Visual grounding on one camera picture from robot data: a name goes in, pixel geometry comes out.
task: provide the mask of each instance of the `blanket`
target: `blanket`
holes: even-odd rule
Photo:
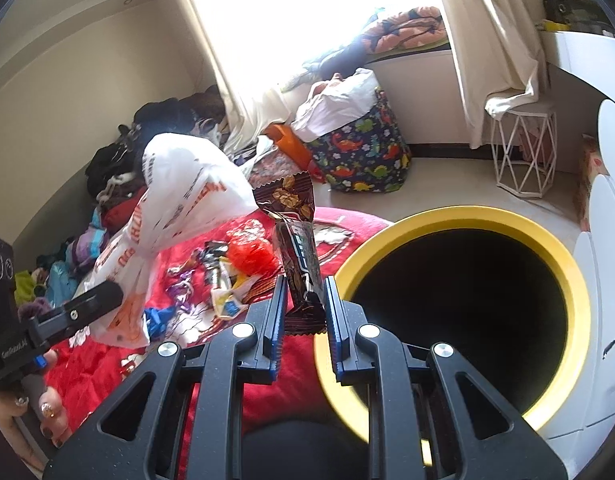
[[[223,239],[228,229],[249,218],[256,218],[262,222],[266,234],[271,237],[273,222],[262,213],[254,212],[245,218],[228,222],[209,233],[161,252],[152,270],[146,305],[156,308],[171,306],[172,302],[164,291],[168,283],[166,270],[186,261],[191,251],[203,246],[206,240]],[[315,237],[324,276],[335,274],[361,243],[389,224],[371,215],[334,208],[316,208],[315,223]],[[253,298],[252,301],[270,296],[271,291]],[[222,324],[217,330],[226,326],[227,323]],[[196,330],[192,325],[188,328],[188,334]],[[210,336],[211,333],[203,331],[193,335],[198,343],[209,340]],[[55,349],[59,355],[58,364],[46,375],[47,384],[53,386],[63,399],[72,430],[76,430],[120,384],[124,371],[121,361],[136,353],[136,349],[121,349],[98,344],[88,336],[79,343],[81,344],[72,342],[74,345],[72,348],[67,341],[57,345]],[[309,418],[328,412],[330,408],[319,384],[313,352],[311,336],[288,336],[285,339],[278,380],[271,386],[245,385],[242,412],[244,431],[282,418]],[[197,395],[198,389],[194,391],[193,399]],[[189,445],[193,413],[194,402],[188,413],[181,467],[186,463],[185,453],[188,447],[185,444]]]
[[[447,40],[441,11],[436,7],[416,7],[370,22],[361,33],[367,54],[395,48],[417,48]]]

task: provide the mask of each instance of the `brown candy wrapper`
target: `brown candy wrapper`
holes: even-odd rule
[[[324,332],[323,279],[314,240],[314,189],[309,173],[257,187],[254,200],[276,221],[276,239],[294,303],[285,317],[285,333]]]

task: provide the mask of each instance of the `candy wrapper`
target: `candy wrapper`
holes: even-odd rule
[[[241,272],[253,276],[278,269],[274,248],[265,238],[265,228],[258,220],[248,220],[242,226],[228,231],[227,236],[227,257]]]
[[[191,277],[194,275],[194,269],[185,270],[180,274],[180,281],[167,287],[165,292],[172,298],[174,306],[183,309],[189,313],[193,307],[191,297],[194,295],[194,285],[191,283]]]
[[[194,249],[186,262],[179,266],[174,266],[167,269],[167,275],[170,278],[173,278],[175,276],[180,276],[182,273],[188,272],[189,270],[196,270],[202,263],[204,254],[205,251],[203,251],[203,249]]]
[[[285,318],[288,335],[325,331],[323,280],[314,240],[314,189],[308,173],[289,175],[254,190],[265,214],[276,221],[276,239],[292,296]]]
[[[252,187],[207,139],[161,134],[146,147],[147,191],[128,224],[98,258],[85,290],[117,282],[124,302],[90,326],[99,342],[124,348],[149,344],[143,309],[156,254],[256,209]]]
[[[247,308],[232,290],[232,280],[224,258],[209,253],[203,260],[205,265],[205,284],[210,286],[210,299],[214,312],[219,319],[230,320]]]

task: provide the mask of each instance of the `white curtain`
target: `white curtain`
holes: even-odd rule
[[[486,111],[499,119],[539,99],[545,56],[523,0],[442,1],[470,144],[477,148]]]
[[[248,1],[177,0],[197,46],[209,59],[225,101],[232,132],[225,145],[227,153],[244,148],[268,124],[284,123],[290,116],[269,59],[256,55],[264,50],[266,40],[282,38],[270,27],[273,20],[266,23],[260,6],[252,9]],[[253,34],[262,27],[270,27],[267,34]]]

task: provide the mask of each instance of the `clothes pile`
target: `clothes pile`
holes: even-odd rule
[[[281,90],[289,92],[302,84],[327,81],[335,73],[347,78],[368,62],[448,46],[443,16],[436,7],[415,7],[393,14],[376,12],[350,43],[305,61],[303,69]]]
[[[90,225],[78,237],[68,238],[56,253],[39,256],[34,270],[17,273],[17,305],[46,298],[55,307],[72,299],[147,190],[141,162],[150,140],[173,132],[219,145],[225,125],[225,105],[216,85],[181,100],[147,103],[136,111],[131,126],[119,125],[118,140],[99,149],[85,170],[87,191],[95,204]]]

